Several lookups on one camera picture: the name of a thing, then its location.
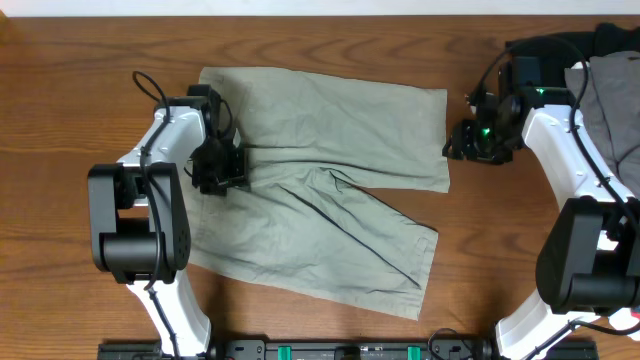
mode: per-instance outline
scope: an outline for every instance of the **wood grain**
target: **wood grain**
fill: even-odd
[[[0,353],[92,359],[109,339],[154,339],[141,304],[94,267],[86,174],[147,130],[152,104],[130,73],[183,94],[204,66],[275,66],[448,89],[447,125],[506,40],[623,27],[638,17],[10,19],[0,37]],[[440,233],[418,322],[223,278],[189,277],[216,334],[271,339],[425,338],[485,333],[534,289],[557,216],[535,157],[450,162],[448,194],[371,193]],[[596,338],[603,359],[634,359],[628,338]]]

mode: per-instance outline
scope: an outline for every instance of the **wire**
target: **wire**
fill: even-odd
[[[564,327],[562,327],[562,329],[560,329],[558,332],[556,332],[555,334],[553,334],[552,337],[550,337],[549,339],[547,339],[547,341],[545,341],[544,343],[542,343],[542,345],[540,346],[536,346],[535,350],[533,350],[526,358],[525,360],[532,360],[534,357],[536,357],[538,354],[540,354],[544,349],[548,348],[549,346],[553,345],[556,341],[558,341],[560,338],[562,338],[564,336],[564,334],[569,331],[571,332],[571,325],[567,324]]]
[[[231,126],[233,125],[233,114],[231,114],[231,107],[229,106],[229,103],[227,102],[227,100],[220,99],[220,102],[224,104],[224,106],[227,108],[227,113],[229,113],[229,123],[227,124],[227,127],[222,132],[222,135],[220,136],[220,137],[225,137],[229,134],[229,131],[231,131]]]
[[[133,82],[136,84],[136,86],[142,90],[143,93],[145,93],[147,96],[149,96],[151,99],[155,100],[156,102],[160,103],[160,100],[154,96],[153,94],[151,94],[144,86],[142,86],[140,84],[140,82],[138,81],[138,75],[144,77],[145,79],[147,79],[147,81],[149,81],[149,83],[151,83],[151,85],[153,85],[153,87],[155,87],[156,91],[158,91],[158,93],[160,94],[160,97],[162,99],[162,104],[164,105],[165,108],[165,115],[164,118],[162,120],[162,122],[160,123],[160,125],[156,128],[156,130],[151,134],[151,136],[149,137],[149,140],[147,140],[146,144],[142,147],[140,147],[140,172],[142,173],[142,182],[144,185],[144,189],[145,192],[147,194],[147,201],[149,202],[149,207],[151,208],[151,216],[153,218],[153,224],[155,226],[155,235],[156,235],[156,259],[155,259],[155,264],[153,266],[153,272],[151,273],[151,278],[149,280],[149,283],[144,287],[144,290],[147,291],[149,293],[149,298],[151,299],[151,301],[153,301],[153,305],[156,308],[156,311],[158,312],[158,315],[160,316],[160,319],[162,320],[162,323],[164,324],[165,328],[167,329],[167,332],[169,332],[169,339],[171,339],[171,344],[173,346],[173,356],[174,359],[179,360],[180,359],[180,353],[178,350],[178,340],[176,337],[176,333],[173,332],[173,328],[171,327],[171,324],[169,323],[169,320],[167,319],[167,316],[164,313],[164,310],[162,309],[162,306],[160,305],[160,302],[158,301],[158,297],[156,296],[156,292],[155,290],[153,290],[153,285],[156,283],[156,281],[158,280],[158,275],[160,272],[160,264],[162,261],[162,256],[164,254],[164,241],[163,241],[163,237],[162,237],[162,225],[160,224],[160,215],[158,212],[158,205],[156,203],[156,199],[155,196],[153,195],[153,189],[151,189],[151,179],[149,178],[149,174],[147,173],[147,158],[149,157],[150,153],[149,153],[149,149],[153,146],[153,143],[156,141],[156,139],[158,138],[158,136],[160,136],[160,133],[162,133],[162,130],[164,130],[164,128],[167,126],[167,124],[169,124],[169,121],[171,120],[171,108],[169,106],[169,102],[167,101],[167,97],[164,94],[164,91],[162,91],[162,89],[160,88],[160,86],[158,85],[158,83],[155,82],[155,80],[153,80],[151,78],[151,76],[141,72],[141,71],[134,71],[132,73],[132,78],[133,78]]]
[[[431,341],[433,341],[433,340],[434,340],[434,338],[435,338],[439,333],[441,333],[441,332],[443,332],[443,331],[450,331],[450,332],[454,333],[455,335],[457,335],[458,337],[460,337],[460,334],[458,334],[458,332],[457,332],[457,331],[455,331],[455,330],[453,330],[453,329],[451,329],[451,328],[440,328],[440,329],[436,330],[436,332],[434,332],[433,334],[431,334],[431,336],[429,337],[429,340],[427,341],[427,350],[429,351],[429,353],[430,353],[433,357],[435,357],[435,358],[436,358],[436,359],[438,359],[438,360],[444,360],[444,359],[443,359],[440,355],[438,355],[438,353],[434,352],[434,351],[431,349]],[[465,359],[471,359],[471,358],[473,358],[474,352],[473,352],[473,350],[471,349],[471,347],[470,347],[469,345],[467,345],[467,343],[466,343],[464,340],[462,340],[461,338],[459,338],[459,340],[460,340],[460,341],[462,341],[462,344],[464,345],[464,347],[466,347],[466,348],[467,348],[467,350],[469,350],[469,352],[471,353],[471,355],[470,355],[470,356],[468,356],[468,357],[466,357],[466,358],[464,358],[464,359],[461,359],[461,360],[465,360]]]
[[[167,102],[167,97],[165,96],[164,91],[162,91],[158,83],[156,83],[155,80],[151,78],[151,76],[143,73],[142,71],[137,71],[137,70],[134,71],[131,76],[136,86],[140,90],[142,90],[142,92],[145,93],[147,96],[149,96],[150,98],[152,98],[157,102],[160,102],[156,96],[151,94],[144,86],[140,84],[140,82],[138,81],[138,75],[147,79],[147,81],[149,81],[149,83],[156,88],[156,90],[162,97],[162,104],[164,104],[165,106],[165,116],[162,123],[160,123],[160,125],[156,128],[156,130],[151,134],[146,144],[140,147],[140,172],[142,173],[142,182],[144,185],[144,190],[147,195],[147,201],[149,202],[149,207],[151,208],[151,216],[153,218],[153,224],[155,226],[155,235],[156,235],[156,259],[153,267],[153,272],[151,273],[151,279],[149,280],[149,283],[147,284],[147,286],[144,287],[144,290],[147,291],[151,289],[153,285],[156,283],[156,281],[158,280],[158,275],[159,275],[158,273],[160,272],[160,263],[162,261],[162,254],[163,254],[162,250],[164,245],[164,242],[162,241],[162,226],[160,224],[160,215],[158,212],[158,205],[156,204],[155,196],[153,195],[153,190],[151,189],[151,180],[149,179],[149,174],[147,173],[147,158],[150,155],[149,149],[153,146],[153,143],[155,142],[155,140],[158,138],[162,130],[164,130],[164,128],[169,123],[169,120],[171,119],[171,109],[169,107],[169,103]]]
[[[585,158],[585,160],[587,160],[587,163],[589,164],[589,167],[591,167],[591,170],[594,172],[594,174],[598,178],[598,181],[600,182],[600,185],[602,187],[604,187],[607,190],[607,192],[613,197],[615,202],[622,209],[624,215],[629,220],[629,223],[631,223],[631,226],[632,226],[632,228],[633,228],[633,230],[635,232],[635,237],[637,239],[638,236],[640,236],[640,230],[639,230],[638,222],[635,219],[635,216],[633,215],[633,212],[627,206],[627,204],[624,202],[624,200],[622,200],[620,195],[618,195],[618,193],[613,189],[613,187],[611,187],[611,184],[609,184],[609,178],[605,177],[602,174],[602,172],[598,168],[597,164],[595,163],[595,161],[593,160],[593,158],[591,157],[591,155],[587,151],[586,147],[584,146],[584,143],[582,142],[582,139],[580,138],[580,134],[578,133],[578,130],[579,130],[580,127],[576,126],[576,123],[575,123],[576,112],[578,110],[578,107],[580,106],[580,101],[582,100],[582,97],[584,96],[584,93],[585,93],[585,91],[587,89],[587,84],[589,82],[589,69],[587,67],[587,61],[584,58],[584,55],[580,52],[580,50],[578,50],[578,48],[576,48],[569,41],[564,40],[562,38],[557,38],[557,37],[554,37],[554,36],[537,36],[537,37],[534,37],[534,38],[531,38],[531,39],[521,40],[518,43],[516,43],[515,45],[505,49],[491,63],[491,65],[489,66],[487,71],[485,71],[484,75],[482,75],[482,78],[481,78],[478,86],[476,87],[476,90],[474,90],[474,97],[478,96],[477,91],[478,90],[481,91],[482,87],[484,86],[484,81],[487,78],[488,74],[491,72],[493,67],[498,63],[498,61],[500,61],[500,59],[504,55],[510,53],[511,51],[513,51],[514,49],[516,49],[519,46],[522,46],[525,43],[530,43],[532,41],[538,41],[538,40],[543,40],[543,39],[552,40],[552,41],[555,41],[557,43],[565,45],[569,50],[571,50],[571,52],[574,53],[574,55],[576,55],[578,57],[580,63],[582,64],[582,71],[583,71],[583,75],[584,75],[583,80],[582,80],[582,85],[580,86],[580,91],[578,92],[578,96],[576,97],[576,100],[575,100],[574,104],[571,106],[571,111],[569,112],[570,131],[571,131],[571,134],[573,135],[573,138],[574,138],[576,144],[578,145],[578,148],[580,149],[580,152],[582,153],[582,156]],[[595,331],[598,331],[598,332],[602,332],[602,333],[609,334],[609,335],[615,335],[615,336],[626,336],[626,335],[633,334],[633,333],[635,333],[637,331],[640,331],[640,322],[638,324],[636,324],[635,326],[633,326],[631,328],[628,328],[628,329],[615,330],[615,329],[594,325],[594,324],[591,324],[591,323],[588,323],[588,322],[584,322],[584,321],[580,321],[580,320],[573,320],[573,321],[570,321],[569,323],[567,323],[567,325],[565,325],[562,329],[560,329],[560,331],[556,332],[552,337],[550,337],[547,341],[545,341],[541,346],[536,347],[535,350],[531,354],[529,354],[529,356],[527,356],[526,360],[533,359],[536,355],[538,355],[544,349],[548,348],[554,342],[556,342],[558,339],[560,339],[562,336],[564,336],[565,333],[567,333],[568,331],[569,332],[573,331],[576,328],[576,326],[584,326],[586,328],[589,328],[589,329],[592,329],[592,330],[595,330]]]
[[[165,315],[164,310],[162,310],[162,306],[160,305],[160,301],[158,301],[158,297],[156,295],[156,292],[153,289],[150,289],[148,292],[149,292],[149,298],[153,302],[153,306],[155,306],[156,311],[158,312],[158,315],[160,316],[160,320],[162,320],[162,324],[164,324],[164,327],[167,329],[167,332],[169,333],[169,339],[171,339],[171,344],[173,345],[173,358],[176,359],[176,360],[179,360],[180,359],[180,351],[178,349],[178,338],[177,338],[177,335],[173,331],[173,328],[171,327],[171,324],[169,323],[169,320],[167,319],[167,315]]]

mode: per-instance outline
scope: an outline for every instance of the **black mount base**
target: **black mount base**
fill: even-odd
[[[302,343],[238,340],[225,344],[224,354],[218,351],[200,356],[182,357],[183,360],[496,360],[505,359],[492,354],[487,342],[477,338],[465,340],[435,339],[427,350],[426,342],[392,343]],[[98,347],[97,360],[163,360],[172,359],[162,354],[160,343],[108,344]],[[598,351],[592,341],[562,341],[549,349],[545,360],[598,360]]]

